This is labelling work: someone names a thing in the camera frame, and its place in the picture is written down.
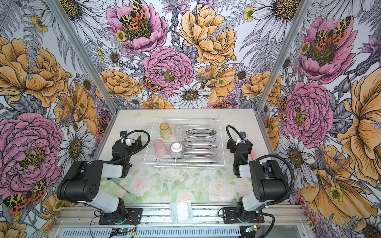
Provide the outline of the red green patterned plate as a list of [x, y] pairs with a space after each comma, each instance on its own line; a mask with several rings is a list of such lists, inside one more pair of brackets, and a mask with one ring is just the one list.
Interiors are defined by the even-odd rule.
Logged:
[[217, 145], [209, 142], [197, 141], [186, 144], [185, 147], [189, 149], [214, 149], [217, 148]]

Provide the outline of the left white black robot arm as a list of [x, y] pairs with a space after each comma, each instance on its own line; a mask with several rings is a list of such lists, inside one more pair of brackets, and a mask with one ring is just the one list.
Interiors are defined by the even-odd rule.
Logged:
[[141, 136], [137, 139], [122, 136], [112, 147], [111, 161], [74, 162], [57, 189], [57, 198], [98, 209], [102, 225], [126, 222], [129, 218], [123, 200], [103, 191], [100, 183], [103, 179], [125, 178], [132, 167], [132, 154], [142, 148]]

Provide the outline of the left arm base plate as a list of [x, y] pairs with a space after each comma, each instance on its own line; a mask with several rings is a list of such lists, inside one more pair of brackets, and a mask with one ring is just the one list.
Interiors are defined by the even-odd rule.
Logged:
[[99, 225], [139, 225], [142, 212], [142, 208], [126, 208], [124, 212], [105, 213], [98, 223]]

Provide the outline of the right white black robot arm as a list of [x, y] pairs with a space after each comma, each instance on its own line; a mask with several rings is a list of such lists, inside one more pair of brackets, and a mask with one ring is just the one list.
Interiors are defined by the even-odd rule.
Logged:
[[289, 185], [276, 160], [267, 160], [263, 163], [259, 158], [250, 160], [253, 155], [252, 144], [246, 140], [227, 142], [227, 149], [234, 154], [233, 174], [238, 178], [251, 180], [249, 194], [241, 196], [235, 208], [222, 209], [225, 224], [234, 223], [262, 223], [262, 210], [269, 206], [271, 201], [278, 201], [289, 190]]

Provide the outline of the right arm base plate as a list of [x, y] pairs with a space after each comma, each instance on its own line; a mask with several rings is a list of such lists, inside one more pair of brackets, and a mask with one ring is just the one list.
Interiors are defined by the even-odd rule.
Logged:
[[223, 207], [221, 216], [224, 224], [259, 224], [265, 221], [263, 215], [257, 212], [248, 212], [236, 207]]

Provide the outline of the orange sunburst white plate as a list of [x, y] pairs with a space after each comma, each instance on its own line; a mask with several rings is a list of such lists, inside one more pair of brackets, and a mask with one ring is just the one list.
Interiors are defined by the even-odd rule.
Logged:
[[186, 142], [215, 142], [216, 138], [210, 135], [192, 135], [184, 138]]

